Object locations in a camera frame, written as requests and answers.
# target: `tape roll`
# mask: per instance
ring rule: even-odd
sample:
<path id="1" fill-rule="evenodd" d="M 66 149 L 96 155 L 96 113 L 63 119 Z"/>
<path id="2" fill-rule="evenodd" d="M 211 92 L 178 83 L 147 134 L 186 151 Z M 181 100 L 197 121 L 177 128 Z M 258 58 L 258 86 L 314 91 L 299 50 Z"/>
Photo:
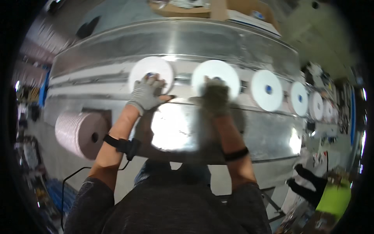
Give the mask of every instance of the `tape roll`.
<path id="1" fill-rule="evenodd" d="M 64 112 L 55 126 L 56 138 L 62 147 L 90 160 L 96 158 L 108 131 L 107 122 L 98 113 Z"/>
<path id="2" fill-rule="evenodd" d="M 290 110 L 298 116 L 304 116 L 308 110 L 308 94 L 305 86 L 296 81 L 292 83 L 288 93 L 288 105 Z"/>
<path id="3" fill-rule="evenodd" d="M 318 92 L 309 96 L 309 114 L 314 120 L 321 120 L 323 116 L 324 103 Z"/>
<path id="4" fill-rule="evenodd" d="M 279 79 L 268 70 L 257 71 L 251 80 L 251 94 L 265 111 L 275 111 L 282 104 L 283 89 Z"/>
<path id="5" fill-rule="evenodd" d="M 138 61 L 129 75 L 129 90 L 134 90 L 134 83 L 141 80 L 147 73 L 158 73 L 160 80 L 165 80 L 162 94 L 167 94 L 174 85 L 174 72 L 168 61 L 163 58 L 151 56 Z"/>
<path id="6" fill-rule="evenodd" d="M 192 74 L 192 88 L 197 96 L 202 96 L 205 76 L 210 79 L 220 79 L 229 86 L 230 100 L 237 98 L 240 92 L 239 77 L 231 65 L 220 60 L 209 60 L 201 63 Z"/>
<path id="7" fill-rule="evenodd" d="M 324 119 L 326 122 L 331 122 L 331 119 L 334 115 L 334 108 L 332 107 L 332 104 L 330 101 L 325 100 L 324 101 Z"/>

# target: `gray glove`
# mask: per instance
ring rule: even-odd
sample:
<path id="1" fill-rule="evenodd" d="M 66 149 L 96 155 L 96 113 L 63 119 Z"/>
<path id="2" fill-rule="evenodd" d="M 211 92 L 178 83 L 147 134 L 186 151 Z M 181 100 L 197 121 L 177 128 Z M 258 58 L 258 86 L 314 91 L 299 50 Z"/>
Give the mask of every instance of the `gray glove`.
<path id="1" fill-rule="evenodd" d="M 148 73 L 141 81 L 135 81 L 134 91 L 131 93 L 131 99 L 126 105 L 135 106 L 140 116 L 142 116 L 146 110 L 150 110 L 174 98 L 174 96 L 160 95 L 165 81 L 158 80 L 158 77 L 158 74 Z"/>
<path id="2" fill-rule="evenodd" d="M 192 97 L 195 105 L 207 111 L 210 117 L 219 117 L 230 113 L 229 87 L 222 80 L 205 77 L 206 85 L 201 97 Z"/>

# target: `black strap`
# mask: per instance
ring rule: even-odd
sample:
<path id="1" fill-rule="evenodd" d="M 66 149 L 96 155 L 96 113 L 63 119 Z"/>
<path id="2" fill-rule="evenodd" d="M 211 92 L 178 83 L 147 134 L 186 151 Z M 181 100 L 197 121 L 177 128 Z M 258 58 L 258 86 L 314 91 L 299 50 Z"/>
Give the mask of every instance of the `black strap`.
<path id="1" fill-rule="evenodd" d="M 236 152 L 233 152 L 233 153 L 230 153 L 230 154 L 224 154 L 224 158 L 225 158 L 226 162 L 235 161 L 237 159 L 243 158 L 248 153 L 249 153 L 249 151 L 248 151 L 248 148 L 246 147 L 242 150 L 239 150 L 239 151 L 236 151 Z"/>
<path id="2" fill-rule="evenodd" d="M 110 135 L 105 135 L 103 140 L 116 148 L 117 152 L 125 153 L 128 161 L 131 161 L 134 158 L 140 146 L 140 141 L 135 138 L 133 138 L 132 141 L 125 139 L 117 140 Z"/>

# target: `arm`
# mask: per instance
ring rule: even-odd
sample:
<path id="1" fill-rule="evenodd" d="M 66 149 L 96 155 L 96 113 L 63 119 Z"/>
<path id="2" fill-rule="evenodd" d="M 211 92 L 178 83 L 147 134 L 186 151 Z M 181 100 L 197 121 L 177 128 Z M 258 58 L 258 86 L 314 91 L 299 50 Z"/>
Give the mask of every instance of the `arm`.
<path id="1" fill-rule="evenodd" d="M 238 152 L 245 148 L 244 141 L 230 115 L 216 117 L 213 120 L 213 125 L 221 136 L 222 150 L 225 154 Z M 227 162 L 227 168 L 231 176 L 232 190 L 249 182 L 257 183 L 249 154 L 235 161 Z"/>
<path id="2" fill-rule="evenodd" d="M 139 116 L 171 96 L 156 95 L 164 84 L 158 76 L 145 76 L 136 82 L 130 101 L 109 131 L 113 138 L 128 139 Z M 108 211 L 114 206 L 114 188 L 123 154 L 106 142 L 103 143 L 89 177 L 83 182 L 65 223 L 65 233 L 96 233 L 102 230 Z"/>
<path id="3" fill-rule="evenodd" d="M 221 137 L 224 154 L 246 149 L 229 112 L 229 88 L 221 80 L 205 77 L 205 82 L 203 96 L 193 97 L 191 101 L 201 106 L 212 118 L 213 125 Z M 232 190 L 249 182 L 257 183 L 249 154 L 234 161 L 227 161 L 227 167 L 231 176 Z"/>
<path id="4" fill-rule="evenodd" d="M 227 208 L 248 233 L 271 233 L 251 158 L 249 153 L 241 155 L 246 147 L 230 115 L 227 94 L 228 87 L 221 81 L 208 79 L 205 92 L 198 101 L 211 116 L 221 137 L 221 147 L 232 182 Z"/>
<path id="5" fill-rule="evenodd" d="M 115 139 L 128 140 L 131 129 L 138 117 L 138 109 L 133 105 L 126 105 L 118 120 L 110 129 L 109 135 Z M 103 181 L 114 191 L 122 157 L 123 154 L 121 152 L 117 152 L 113 146 L 104 142 L 88 176 Z"/>
<path id="6" fill-rule="evenodd" d="M 118 120 L 110 129 L 109 135 L 116 139 L 127 140 L 139 116 L 142 116 L 146 110 L 172 98 L 167 95 L 157 95 L 164 84 L 164 81 L 158 80 L 158 75 L 151 74 L 146 75 L 142 81 L 137 81 L 131 99 L 127 102 Z M 114 191 L 122 157 L 122 153 L 117 152 L 114 147 L 104 142 L 89 172 L 89 177 L 101 180 Z"/>

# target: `glove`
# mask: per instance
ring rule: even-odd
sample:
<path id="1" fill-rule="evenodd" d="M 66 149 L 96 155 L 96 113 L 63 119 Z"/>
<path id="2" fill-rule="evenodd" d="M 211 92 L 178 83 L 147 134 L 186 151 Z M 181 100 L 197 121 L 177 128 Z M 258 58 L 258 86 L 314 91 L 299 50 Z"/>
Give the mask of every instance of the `glove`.
<path id="1" fill-rule="evenodd" d="M 201 97 L 189 100 L 208 112 L 210 117 L 219 117 L 230 113 L 229 87 L 219 79 L 209 79 L 205 76 L 205 87 Z"/>
<path id="2" fill-rule="evenodd" d="M 146 110 L 150 110 L 174 98 L 174 96 L 160 95 L 165 81 L 158 80 L 158 77 L 159 74 L 148 73 L 141 81 L 135 81 L 134 91 L 131 93 L 131 99 L 126 105 L 135 106 L 140 116 Z"/>

